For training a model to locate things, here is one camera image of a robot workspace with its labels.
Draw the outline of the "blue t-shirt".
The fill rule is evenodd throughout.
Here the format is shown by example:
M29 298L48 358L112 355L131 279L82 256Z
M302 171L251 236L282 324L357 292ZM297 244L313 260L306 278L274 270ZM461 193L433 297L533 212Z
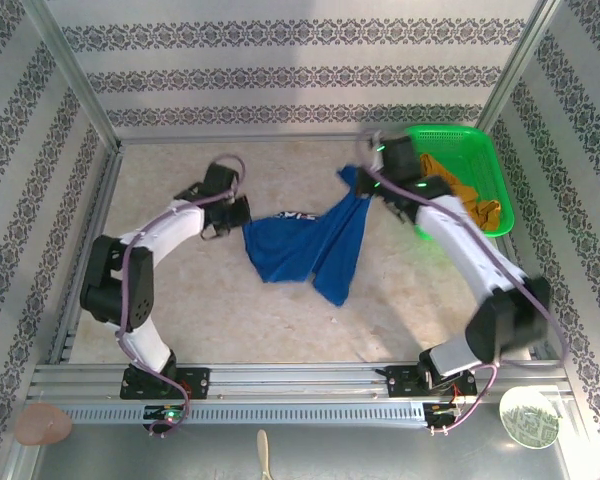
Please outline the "blue t-shirt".
M263 282L310 280L336 307L349 297L370 206L355 193L354 166L338 175L349 191L324 214L283 211L242 228L246 253Z

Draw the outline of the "green plastic basket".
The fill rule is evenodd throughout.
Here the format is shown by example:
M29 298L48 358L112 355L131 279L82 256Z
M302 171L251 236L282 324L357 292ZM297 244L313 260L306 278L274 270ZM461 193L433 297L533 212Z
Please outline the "green plastic basket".
M514 214L498 157L490 137L475 128L454 125L420 125L406 130L415 149L432 155L463 184L476 189L480 200L501 204L500 226L483 231L496 238L514 226Z

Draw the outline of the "yellow crumpled cloth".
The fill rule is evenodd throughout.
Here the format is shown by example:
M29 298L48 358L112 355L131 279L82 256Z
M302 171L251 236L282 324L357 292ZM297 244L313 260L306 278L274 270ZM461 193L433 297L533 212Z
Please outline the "yellow crumpled cloth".
M425 176L437 175L447 182L482 231L493 231L500 226L501 204L497 200L480 200L475 188L463 184L430 154L420 155L420 165Z

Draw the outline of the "pink translucent cup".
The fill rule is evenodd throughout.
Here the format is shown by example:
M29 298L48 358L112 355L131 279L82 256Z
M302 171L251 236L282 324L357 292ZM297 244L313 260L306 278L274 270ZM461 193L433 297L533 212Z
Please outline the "pink translucent cup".
M29 405L18 418L15 439L25 446L42 446L66 439L72 430L71 418L56 406L37 403Z

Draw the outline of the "green patterned white bowl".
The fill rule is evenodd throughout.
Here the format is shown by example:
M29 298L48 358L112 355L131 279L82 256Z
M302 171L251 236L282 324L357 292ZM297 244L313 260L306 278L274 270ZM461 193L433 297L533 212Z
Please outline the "green patterned white bowl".
M525 448L545 449L558 438L560 415L551 401L533 387L519 386L505 392L499 416L509 437Z

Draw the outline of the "aluminium frame rail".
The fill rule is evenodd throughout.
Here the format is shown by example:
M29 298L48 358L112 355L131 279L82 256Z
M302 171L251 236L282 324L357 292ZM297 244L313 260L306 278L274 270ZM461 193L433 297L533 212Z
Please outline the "aluminium frame rail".
M335 134L276 134L276 135L225 135L225 136L179 136L179 137L142 137L122 141L124 146L166 145L166 144L203 144L203 143L261 143L295 141L355 141L364 132Z
M44 364L62 363L65 359L65 351L71 350L71 347L67 347L66 343L77 331L77 325L81 317L80 293L92 243L102 233L106 223L122 155L122 147L118 147L109 153L96 177L84 215L81 236L76 244L72 269L68 275L65 293L59 307L57 326L51 339L50 349L43 361Z

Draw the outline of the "aluminium frame post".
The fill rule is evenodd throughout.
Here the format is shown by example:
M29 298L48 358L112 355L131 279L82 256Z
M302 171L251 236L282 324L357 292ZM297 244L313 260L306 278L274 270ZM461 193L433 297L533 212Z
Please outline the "aluminium frame post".
M20 0L20 2L60 68L65 80L76 94L91 124L95 127L106 147L117 152L121 141L100 104L87 75L52 14L47 1Z
M537 0L475 127L490 132L564 0Z

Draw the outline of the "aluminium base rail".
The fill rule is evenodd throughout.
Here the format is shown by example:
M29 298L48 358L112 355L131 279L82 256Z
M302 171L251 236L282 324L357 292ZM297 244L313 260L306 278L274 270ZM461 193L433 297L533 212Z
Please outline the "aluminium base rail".
M212 364L206 403L335 404L388 403L380 363ZM28 403L122 403L122 364L43 365L25 396ZM547 396L574 397L564 369L554 361L527 362L523 368L500 367L485 401L497 402L516 386L533 387Z

